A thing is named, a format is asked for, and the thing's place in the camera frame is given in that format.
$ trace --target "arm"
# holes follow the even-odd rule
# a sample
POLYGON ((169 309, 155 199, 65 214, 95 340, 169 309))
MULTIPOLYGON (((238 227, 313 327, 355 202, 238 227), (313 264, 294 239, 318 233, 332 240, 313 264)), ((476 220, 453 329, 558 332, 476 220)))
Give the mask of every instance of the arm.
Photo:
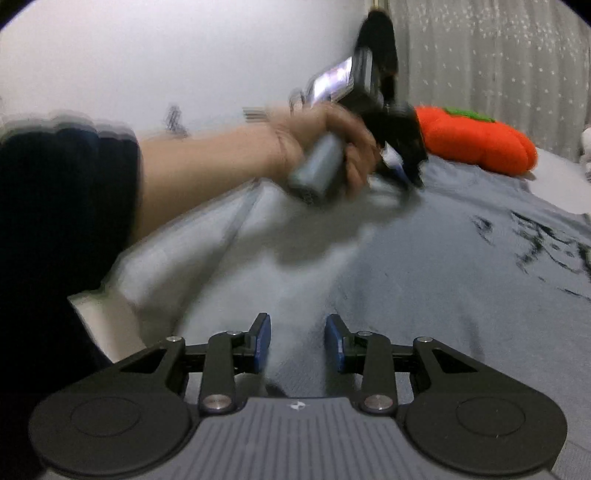
POLYGON ((356 193, 379 152, 363 123, 336 105, 139 146, 78 120, 13 129, 0 138, 0 291, 96 289, 130 243, 250 179, 282 183, 327 130, 349 141, 356 193))
POLYGON ((247 125, 209 138, 140 142, 142 184, 132 242, 250 179, 268 177, 281 157, 266 124, 247 125))
POLYGON ((334 104, 294 115, 283 111, 269 115, 269 123, 245 125, 214 137, 141 142, 143 172, 132 242, 251 179, 283 183, 327 130, 348 139, 351 193, 363 188, 379 151, 360 120, 334 104))

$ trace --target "white patterned curtain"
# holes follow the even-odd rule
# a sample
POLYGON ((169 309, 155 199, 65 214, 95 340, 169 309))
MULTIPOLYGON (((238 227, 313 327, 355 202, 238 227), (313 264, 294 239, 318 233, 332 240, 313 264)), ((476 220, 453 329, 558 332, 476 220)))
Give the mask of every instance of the white patterned curtain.
POLYGON ((591 29, 560 0, 390 0, 414 105, 485 113, 578 160, 591 29))

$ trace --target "plush toy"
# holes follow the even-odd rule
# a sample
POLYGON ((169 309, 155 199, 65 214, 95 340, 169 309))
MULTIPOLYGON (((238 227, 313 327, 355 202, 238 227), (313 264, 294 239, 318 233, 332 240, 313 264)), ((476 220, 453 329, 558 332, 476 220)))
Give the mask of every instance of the plush toy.
POLYGON ((583 146, 583 156, 581 157, 581 165, 585 177, 591 181, 591 125, 587 125, 581 135, 581 144, 583 146))
POLYGON ((537 163, 535 145, 509 125, 471 111, 416 110, 427 149, 441 158, 510 176, 523 175, 537 163))

